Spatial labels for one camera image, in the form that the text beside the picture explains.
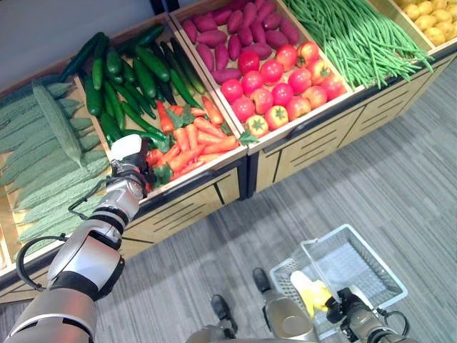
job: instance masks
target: wooden crate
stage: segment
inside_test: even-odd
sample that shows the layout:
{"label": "wooden crate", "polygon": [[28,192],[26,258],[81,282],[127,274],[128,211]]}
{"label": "wooden crate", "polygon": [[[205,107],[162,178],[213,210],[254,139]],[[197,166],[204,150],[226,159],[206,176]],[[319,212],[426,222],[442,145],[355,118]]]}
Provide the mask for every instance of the wooden crate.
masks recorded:
{"label": "wooden crate", "polygon": [[[155,23],[162,23],[165,25],[164,33],[159,37],[159,40],[169,41],[169,39],[176,34],[176,28],[171,24],[168,14],[161,14],[115,35],[111,41],[113,45],[116,46],[117,44],[136,36],[139,32]],[[68,61],[69,59],[60,61],[59,63],[20,81],[18,84],[9,87],[2,91],[2,94],[7,94],[9,91],[27,84],[38,75],[59,73],[67,65]],[[211,89],[200,68],[196,67],[196,70],[200,74],[206,88]],[[79,78],[75,77],[74,81],[76,88],[71,93],[70,97],[85,102],[85,94]],[[228,114],[224,111],[219,98],[211,91],[206,95],[210,99],[213,99],[215,104],[221,109],[233,134],[239,138],[240,133]],[[184,104],[181,97],[176,97],[176,100],[178,103]],[[96,133],[101,140],[99,148],[104,149],[106,155],[110,157],[111,152],[109,146],[97,119],[89,115],[85,106],[79,109],[76,115],[88,116],[92,119]],[[154,121],[146,115],[144,118],[151,124],[158,124],[158,120]],[[129,118],[126,119],[126,127],[129,129],[138,129],[135,123]],[[238,166],[241,165],[240,161],[246,159],[246,154],[247,148],[240,146],[186,176],[150,192],[147,198],[140,203],[141,217],[138,217],[130,223],[124,233],[125,239],[121,246],[121,253],[124,258],[135,256],[139,252],[148,249],[152,244],[160,242],[184,227],[204,218],[211,212],[216,211],[225,204],[238,199],[241,194],[239,189],[240,180],[238,179]],[[18,216],[23,216],[24,214],[11,212],[12,207],[10,204],[14,203],[15,197],[16,194],[13,193],[9,196],[9,199],[6,197],[0,198],[0,247],[1,255],[3,257],[0,262],[3,262],[4,265],[4,268],[0,270],[0,303],[30,299],[38,294],[23,282],[15,279],[16,265],[14,263],[14,255],[21,247],[20,243],[17,242],[17,238],[21,230],[24,229],[15,224],[21,220],[21,217]],[[26,261],[33,264],[39,261],[46,253],[55,250],[60,244],[60,242],[50,244],[31,254]],[[33,278],[46,284],[46,269],[47,266],[42,266],[33,273]],[[10,279],[16,281],[8,283],[6,280]]]}
{"label": "wooden crate", "polygon": [[[293,22],[293,24],[297,27],[297,29],[298,29],[298,31],[300,32],[300,35],[301,35],[299,44],[304,43],[305,41],[313,41],[311,35],[297,21],[295,16],[288,10],[288,8],[282,2],[282,0],[273,0],[273,2],[276,4],[277,12],[281,13],[284,17],[290,19]],[[206,68],[205,63],[203,62],[203,60],[199,56],[199,53],[197,52],[195,46],[192,44],[191,40],[187,37],[186,32],[184,31],[184,29],[183,29],[183,27],[181,25],[181,23],[185,19],[189,18],[190,16],[193,16],[195,14],[204,14],[207,11],[218,9],[218,8],[220,8],[222,6],[227,5],[228,3],[230,3],[229,0],[212,0],[212,1],[204,1],[203,0],[203,1],[197,2],[195,4],[189,5],[187,7],[184,7],[182,9],[178,9],[178,10],[172,12],[170,14],[170,17],[173,20],[173,22],[175,23],[176,28],[178,29],[178,31],[180,33],[180,38],[181,38],[180,42],[183,45],[186,45],[188,47],[189,53],[194,56],[194,58],[197,60],[197,62],[199,63],[199,65],[203,69],[203,72],[205,73],[206,78],[209,80],[209,83],[211,84],[211,86],[213,87],[213,89],[216,92],[217,96],[221,100],[221,103],[223,104],[224,108],[229,113],[230,117],[233,119],[233,122],[235,123],[236,127],[238,128],[239,131],[243,132],[244,131],[244,126],[236,118],[236,115],[233,112],[233,109],[231,108],[231,105],[226,100],[225,96],[222,94],[221,86],[218,85],[214,81],[214,79],[213,79],[213,77],[211,75],[211,72],[208,70],[208,68]],[[226,32],[226,26],[220,26],[219,29]],[[325,56],[325,54],[322,51],[320,51],[319,54],[320,54],[320,57],[322,59],[324,59],[325,61],[327,61],[328,64],[331,66],[332,72],[335,73],[336,75],[340,76],[339,72],[336,70],[336,68],[330,62],[330,60],[328,60],[328,58]],[[228,67],[236,67],[236,62],[230,61],[228,63]],[[284,73],[283,80],[286,81],[288,76],[291,74],[292,71],[288,71],[288,72]],[[313,111],[309,112],[307,115],[305,115],[305,116],[303,116],[303,117],[301,117],[299,119],[296,119],[294,121],[291,121],[287,125],[284,125],[284,126],[280,127],[279,129],[268,133],[267,135],[265,135],[265,136],[263,136],[263,137],[261,137],[259,139],[259,141],[260,141],[259,143],[257,143],[257,144],[249,144],[248,153],[249,154],[254,154],[254,153],[258,152],[259,150],[265,148],[266,146],[269,146],[269,145],[271,145],[271,144],[283,139],[284,137],[288,136],[288,134],[291,131],[293,131],[296,127],[300,126],[302,123],[308,121],[309,119],[311,119],[311,118],[313,118],[315,116],[318,116],[318,115],[330,110],[332,107],[334,107],[338,103],[340,103],[340,102],[344,101],[345,99],[349,98],[353,94],[353,90],[350,88],[350,86],[347,83],[345,83],[344,86],[346,88],[346,93],[343,96],[340,96],[337,99],[329,101],[328,103],[324,104],[323,106],[320,106],[319,108],[314,109]]]}

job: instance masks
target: produce bin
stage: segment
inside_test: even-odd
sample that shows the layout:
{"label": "produce bin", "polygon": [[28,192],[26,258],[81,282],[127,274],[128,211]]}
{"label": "produce bin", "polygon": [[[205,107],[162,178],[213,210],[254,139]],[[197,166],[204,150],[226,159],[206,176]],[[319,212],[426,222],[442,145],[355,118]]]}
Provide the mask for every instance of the produce bin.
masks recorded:
{"label": "produce bin", "polygon": [[[332,295],[346,287],[357,287],[373,308],[386,308],[408,295],[408,290],[361,235],[344,224],[324,237],[300,243],[286,261],[270,271],[280,293],[292,298],[306,312],[300,294],[291,283],[291,274],[302,271],[311,281],[321,280]],[[326,313],[316,311],[313,318],[320,339],[338,332]]]}
{"label": "produce bin", "polygon": [[[171,18],[181,33],[182,41],[202,66],[227,112],[238,129],[243,131],[243,124],[237,120],[231,105],[222,94],[221,86],[214,81],[182,27],[186,19],[220,8],[229,2],[201,1],[174,11]],[[313,41],[311,35],[281,0],[274,3],[276,10],[298,27],[301,41]],[[346,94],[261,137],[259,143],[249,144],[248,197],[405,113],[454,59],[457,51],[455,39],[435,47],[392,0],[370,0],[369,3],[396,22],[419,47],[434,57],[431,62],[434,73],[430,74],[425,68],[418,70],[411,76],[411,82],[390,78],[387,80],[388,85],[380,89],[377,86],[357,86],[350,89],[346,85]],[[328,60],[322,51],[320,57]],[[235,63],[230,62],[228,66],[235,66]]]}
{"label": "produce bin", "polygon": [[[160,40],[168,41],[176,33],[168,14],[161,14],[115,35],[115,37],[112,37],[112,44],[116,46],[156,23],[165,25],[164,32],[159,37]],[[68,62],[69,59],[65,59],[56,63],[5,89],[0,92],[0,95],[8,94],[19,86],[28,84],[38,76],[50,73],[58,74]],[[206,89],[211,90],[198,67],[196,70],[201,74],[200,77]],[[75,77],[74,81],[76,87],[74,87],[71,97],[85,102],[85,94],[79,78]],[[206,96],[212,99],[215,105],[221,109],[228,126],[235,137],[239,138],[239,131],[224,111],[217,96],[214,96],[211,91],[207,92]],[[177,97],[176,100],[179,104],[183,103],[180,97]],[[85,106],[81,107],[75,116],[85,116],[92,119],[95,131],[101,140],[99,149],[103,149],[106,155],[110,157],[109,145],[96,117],[90,116]],[[136,129],[135,124],[129,118],[127,118],[126,127]],[[147,198],[141,201],[138,214],[124,232],[121,246],[121,253],[124,258],[130,258],[206,217],[224,205],[246,197],[246,155],[247,148],[240,146],[183,177],[150,192]],[[11,205],[14,203],[12,197],[15,193],[10,195],[0,198],[0,210],[2,213],[0,217],[0,247],[3,257],[3,267],[0,269],[0,303],[30,299],[38,294],[37,291],[20,281],[15,270],[14,255],[21,247],[20,243],[18,243],[18,235],[24,228],[16,225],[21,221],[23,214],[11,211]],[[27,269],[32,279],[36,282],[46,285],[46,270],[57,253],[57,248],[60,244],[61,242],[52,243],[26,258],[26,262],[28,262]]]}

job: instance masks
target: tomato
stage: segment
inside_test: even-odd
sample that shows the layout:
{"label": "tomato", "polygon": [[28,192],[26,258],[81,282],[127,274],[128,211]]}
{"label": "tomato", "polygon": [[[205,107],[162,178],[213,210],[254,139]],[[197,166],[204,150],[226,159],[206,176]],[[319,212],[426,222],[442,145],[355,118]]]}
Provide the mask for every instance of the tomato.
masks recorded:
{"label": "tomato", "polygon": [[265,114],[273,106],[273,94],[265,88],[256,89],[251,99],[256,105],[257,114]]}
{"label": "tomato", "polygon": [[251,70],[258,71],[259,67],[260,59],[254,51],[244,51],[238,57],[238,69],[243,75]]}
{"label": "tomato", "polygon": [[307,98],[311,103],[311,109],[317,109],[319,106],[327,102],[327,93],[321,86],[309,87],[304,93],[303,97]]}
{"label": "tomato", "polygon": [[288,120],[293,121],[311,111],[311,103],[301,96],[294,96],[286,106]]}
{"label": "tomato", "polygon": [[297,50],[290,44],[283,45],[275,55],[275,60],[283,66],[284,71],[291,70],[297,62],[297,58]]}
{"label": "tomato", "polygon": [[243,86],[244,95],[250,96],[253,91],[263,86],[263,77],[258,71],[248,71],[246,75],[243,76],[241,85]]}
{"label": "tomato", "polygon": [[260,74],[267,86],[273,86],[283,76],[283,66],[277,60],[271,59],[260,68]]}
{"label": "tomato", "polygon": [[235,100],[243,96],[243,87],[240,81],[230,79],[225,81],[221,87],[222,94],[226,97],[227,101],[232,104]]}
{"label": "tomato", "polygon": [[311,83],[313,86],[318,86],[331,75],[330,66],[323,59],[312,61],[308,66],[308,70],[311,72]]}
{"label": "tomato", "polygon": [[297,67],[306,68],[312,61],[319,59],[319,47],[313,41],[307,41],[297,48]]}
{"label": "tomato", "polygon": [[268,133],[268,124],[266,123],[266,120],[258,114],[251,116],[246,121],[246,127],[251,134],[257,138],[265,136]]}
{"label": "tomato", "polygon": [[340,95],[346,93],[344,88],[343,80],[336,75],[331,75],[322,81],[321,87],[326,90],[327,101],[333,100]]}
{"label": "tomato", "polygon": [[265,114],[265,120],[271,131],[286,125],[288,123],[288,115],[286,108],[283,106],[273,106]]}
{"label": "tomato", "polygon": [[231,108],[235,112],[236,118],[241,122],[245,122],[250,116],[253,116],[256,110],[254,103],[249,98],[242,96],[235,100],[231,105]]}
{"label": "tomato", "polygon": [[292,99],[293,89],[289,84],[281,82],[273,88],[271,93],[274,105],[285,106]]}
{"label": "tomato", "polygon": [[293,93],[299,95],[311,87],[311,72],[308,69],[300,68],[295,70],[288,77],[288,84],[291,85]]}

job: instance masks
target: green leaf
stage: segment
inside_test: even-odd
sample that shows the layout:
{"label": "green leaf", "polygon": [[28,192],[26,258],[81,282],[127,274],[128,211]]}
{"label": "green leaf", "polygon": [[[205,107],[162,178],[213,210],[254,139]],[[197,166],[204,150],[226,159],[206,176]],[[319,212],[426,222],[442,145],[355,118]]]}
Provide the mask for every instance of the green leaf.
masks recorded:
{"label": "green leaf", "polygon": [[241,145],[248,145],[250,143],[258,143],[257,137],[253,136],[249,129],[246,129],[245,132],[243,132],[241,134],[239,141],[240,141]]}
{"label": "green leaf", "polygon": [[195,116],[192,114],[191,105],[186,104],[184,106],[182,119],[183,119],[183,125],[184,126],[187,126],[187,125],[192,124],[194,122]]}
{"label": "green leaf", "polygon": [[223,133],[225,133],[227,136],[230,136],[232,134],[229,125],[227,122],[224,120],[224,122],[221,125],[221,130]]}
{"label": "green leaf", "polygon": [[183,124],[184,124],[183,119],[180,116],[178,116],[176,113],[174,113],[170,109],[166,109],[166,113],[168,114],[171,121],[173,122],[173,127],[175,129],[179,129],[180,127],[183,127]]}

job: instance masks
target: cucumber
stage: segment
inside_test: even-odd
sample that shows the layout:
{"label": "cucumber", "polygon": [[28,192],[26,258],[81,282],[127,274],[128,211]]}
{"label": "cucumber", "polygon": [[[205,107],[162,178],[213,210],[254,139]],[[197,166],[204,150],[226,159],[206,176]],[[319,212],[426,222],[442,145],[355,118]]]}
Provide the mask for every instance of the cucumber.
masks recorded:
{"label": "cucumber", "polygon": [[84,62],[92,54],[96,44],[104,35],[103,32],[97,32],[83,45],[81,50],[79,50],[76,56],[70,61],[69,65],[62,71],[59,78],[60,82],[64,82],[67,77],[75,74],[82,67]]}
{"label": "cucumber", "polygon": [[135,48],[135,53],[162,82],[170,81],[169,68],[157,56],[141,46]]}
{"label": "cucumber", "polygon": [[178,62],[183,66],[184,72],[186,73],[187,77],[189,78],[190,82],[194,86],[195,90],[197,90],[200,94],[205,94],[206,88],[201,82],[198,74],[196,73],[192,63],[186,56],[183,48],[179,45],[178,41],[175,38],[170,39],[171,45],[173,47],[174,56],[178,60]]}
{"label": "cucumber", "polygon": [[122,59],[118,52],[114,49],[109,49],[106,55],[106,68],[113,75],[119,75],[122,71]]}
{"label": "cucumber", "polygon": [[149,99],[154,99],[157,95],[157,86],[149,69],[139,59],[134,59],[134,71],[141,91]]}

